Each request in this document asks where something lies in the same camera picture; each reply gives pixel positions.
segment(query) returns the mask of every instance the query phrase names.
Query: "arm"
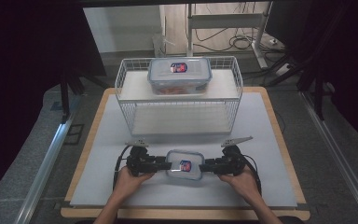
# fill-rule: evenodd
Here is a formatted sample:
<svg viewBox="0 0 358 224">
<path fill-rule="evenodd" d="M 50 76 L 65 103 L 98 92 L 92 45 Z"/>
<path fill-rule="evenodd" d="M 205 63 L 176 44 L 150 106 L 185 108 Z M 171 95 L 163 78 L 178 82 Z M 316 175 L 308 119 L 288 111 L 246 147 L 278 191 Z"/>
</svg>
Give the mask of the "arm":
<svg viewBox="0 0 358 224">
<path fill-rule="evenodd" d="M 272 213 L 257 190 L 252 171 L 245 167 L 242 174 L 237 176 L 220 175 L 220 180 L 227 182 L 255 210 L 260 223 L 282 224 Z"/>
<path fill-rule="evenodd" d="M 127 166 L 121 168 L 118 173 L 118 179 L 112 194 L 110 195 L 106 206 L 95 219 L 94 224 L 112 224 L 115 221 L 118 208 L 153 174 L 144 174 L 132 176 Z"/>
</svg>

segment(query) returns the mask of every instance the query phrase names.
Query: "metal rail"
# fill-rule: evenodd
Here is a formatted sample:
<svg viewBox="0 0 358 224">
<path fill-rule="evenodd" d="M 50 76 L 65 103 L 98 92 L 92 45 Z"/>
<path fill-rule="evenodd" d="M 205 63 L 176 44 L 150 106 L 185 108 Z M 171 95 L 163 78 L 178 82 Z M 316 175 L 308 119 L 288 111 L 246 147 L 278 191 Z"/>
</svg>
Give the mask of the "metal rail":
<svg viewBox="0 0 358 224">
<path fill-rule="evenodd" d="M 303 98 L 308 111 L 310 112 L 310 116 L 312 117 L 314 123 L 316 124 L 317 129 L 321 133 L 322 138 L 324 139 L 327 147 L 337 164 L 339 171 L 341 172 L 342 176 L 344 177 L 345 181 L 347 182 L 348 187 L 351 190 L 356 202 L 358 203 L 358 178 L 354 171 L 352 170 L 351 166 L 348 164 L 348 161 L 345 159 L 344 154 L 342 153 L 339 145 L 337 144 L 336 140 L 334 139 L 333 135 L 330 133 L 328 127 L 326 126 L 325 122 L 320 120 L 318 115 L 313 110 L 313 102 L 310 99 L 310 95 L 305 92 L 300 93 L 301 97 Z"/>
<path fill-rule="evenodd" d="M 78 110 L 80 98 L 81 96 L 75 96 L 75 99 L 71 104 L 72 113 L 70 117 L 65 123 L 60 124 L 56 134 L 54 135 L 54 138 L 51 141 L 51 145 L 48 148 L 48 152 L 46 153 L 46 156 L 43 159 L 42 164 L 40 165 L 39 171 L 34 178 L 34 182 L 30 187 L 27 196 L 25 197 L 20 212 L 17 215 L 14 223 L 22 224 L 30 222 L 37 202 L 40 199 L 40 195 L 42 194 L 43 189 L 46 186 L 48 177 L 61 150 L 65 136 L 68 133 L 69 127 L 71 126 L 75 114 Z"/>
</svg>

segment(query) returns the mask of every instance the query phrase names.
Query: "table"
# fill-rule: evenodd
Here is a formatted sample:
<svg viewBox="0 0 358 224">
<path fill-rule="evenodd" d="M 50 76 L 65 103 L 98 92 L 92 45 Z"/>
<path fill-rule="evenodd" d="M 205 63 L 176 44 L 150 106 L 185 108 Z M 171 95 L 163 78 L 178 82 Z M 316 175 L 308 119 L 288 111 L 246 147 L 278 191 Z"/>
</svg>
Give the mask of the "table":
<svg viewBox="0 0 358 224">
<path fill-rule="evenodd" d="M 298 179 L 296 177 L 296 172 L 293 167 L 290 155 L 288 153 L 286 144 L 284 143 L 282 133 L 278 124 L 278 121 L 275 118 L 275 114 L 269 100 L 267 91 L 262 87 L 245 87 L 243 88 L 244 92 L 259 92 L 263 98 L 269 120 L 272 125 L 273 132 L 277 139 L 279 145 L 283 163 L 287 169 L 287 172 L 292 183 L 292 187 L 296 196 L 296 202 L 298 207 L 295 209 L 273 209 L 273 212 L 277 216 L 293 216 L 299 217 L 302 220 L 307 220 L 310 218 L 310 211 L 307 208 L 307 202 L 304 198 L 302 189 L 299 185 Z M 95 135 L 97 133 L 106 101 L 110 94 L 115 94 L 114 89 L 107 89 L 103 98 L 100 102 L 100 106 L 95 115 L 94 121 L 92 123 L 91 129 L 89 131 L 89 136 L 87 138 L 86 144 L 83 148 L 83 152 L 80 156 L 79 162 L 76 167 L 71 185 L 67 191 L 65 201 L 70 202 L 74 195 L 76 185 L 83 173 L 85 168 L 92 143 L 94 141 Z M 101 212 L 101 207 L 81 207 L 75 208 L 70 206 L 63 206 L 61 213 L 64 217 L 97 217 Z M 205 209 L 205 208 L 180 208 L 180 209 L 157 209 L 157 208 L 126 208 L 120 209 L 118 211 L 119 218 L 153 218 L 153 219 L 225 219 L 225 220 L 247 220 L 247 219 L 257 219 L 255 212 L 253 210 L 240 210 L 240 209 Z"/>
</svg>

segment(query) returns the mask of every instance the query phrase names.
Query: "person's right hand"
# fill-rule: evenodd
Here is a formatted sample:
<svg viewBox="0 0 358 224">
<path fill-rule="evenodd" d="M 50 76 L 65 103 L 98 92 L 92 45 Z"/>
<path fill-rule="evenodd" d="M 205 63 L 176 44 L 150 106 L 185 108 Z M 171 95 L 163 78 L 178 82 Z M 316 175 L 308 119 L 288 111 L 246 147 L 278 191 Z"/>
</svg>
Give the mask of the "person's right hand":
<svg viewBox="0 0 358 224">
<path fill-rule="evenodd" d="M 219 175 L 219 178 L 234 188 L 247 203 L 251 203 L 256 198 L 261 198 L 255 183 L 255 177 L 247 166 L 245 166 L 240 175 Z"/>
</svg>

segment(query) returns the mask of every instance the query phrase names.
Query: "plastic container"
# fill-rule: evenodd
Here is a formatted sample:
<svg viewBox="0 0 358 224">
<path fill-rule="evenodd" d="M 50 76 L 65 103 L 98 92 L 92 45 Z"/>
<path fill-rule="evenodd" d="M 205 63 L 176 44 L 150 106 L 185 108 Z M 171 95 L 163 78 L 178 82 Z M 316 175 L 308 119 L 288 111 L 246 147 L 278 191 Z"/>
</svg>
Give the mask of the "plastic container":
<svg viewBox="0 0 358 224">
<path fill-rule="evenodd" d="M 153 59 L 147 75 L 157 95 L 203 94 L 211 78 L 207 58 Z"/>
<path fill-rule="evenodd" d="M 200 164 L 204 163 L 202 154 L 174 149 L 168 152 L 166 161 L 172 162 L 171 170 L 167 171 L 168 176 L 191 180 L 202 179 L 200 170 Z"/>
</svg>

